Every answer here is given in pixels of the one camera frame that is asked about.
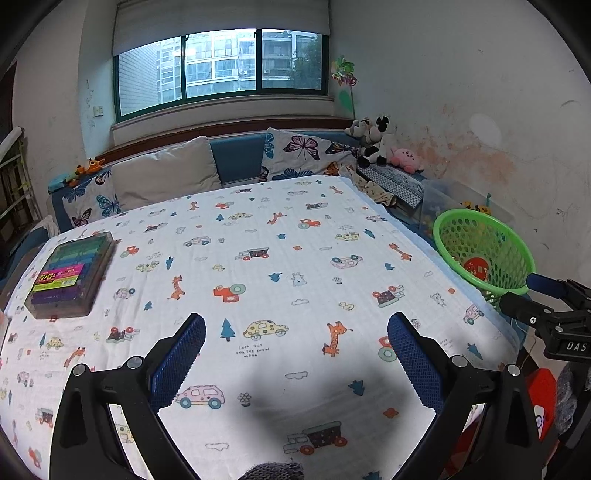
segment plastic laundry basket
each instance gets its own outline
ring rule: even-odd
[[[535,272],[534,258],[524,241],[496,218],[475,210],[448,210],[435,221],[433,239],[443,259],[494,308],[508,291],[528,291],[525,281]]]

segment metal screw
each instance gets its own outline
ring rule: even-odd
[[[129,360],[127,360],[127,366],[130,369],[135,370],[136,368],[141,367],[143,362],[144,361],[140,356],[133,356]]]
[[[468,360],[464,356],[455,355],[452,357],[452,363],[459,368],[464,368],[468,364]]]
[[[78,364],[72,369],[72,373],[78,377],[79,375],[82,375],[85,370],[86,366],[84,364]]]
[[[519,367],[517,365],[511,364],[507,367],[507,371],[513,375],[514,377],[516,377],[517,375],[519,375],[521,373],[521,370],[519,370]]]

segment white window shade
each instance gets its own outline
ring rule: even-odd
[[[126,0],[117,9],[113,56],[166,38],[235,28],[329,35],[329,0]]]

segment window sill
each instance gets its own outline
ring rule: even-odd
[[[115,146],[140,138],[221,122],[289,116],[334,116],[334,99],[322,95],[248,95],[204,100],[125,120],[112,127]]]

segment window pane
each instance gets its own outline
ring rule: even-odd
[[[180,37],[119,55],[119,103],[127,115],[181,98]]]
[[[322,35],[262,31],[263,88],[322,88]]]
[[[187,98],[254,90],[255,45],[254,29],[189,35],[185,65]]]

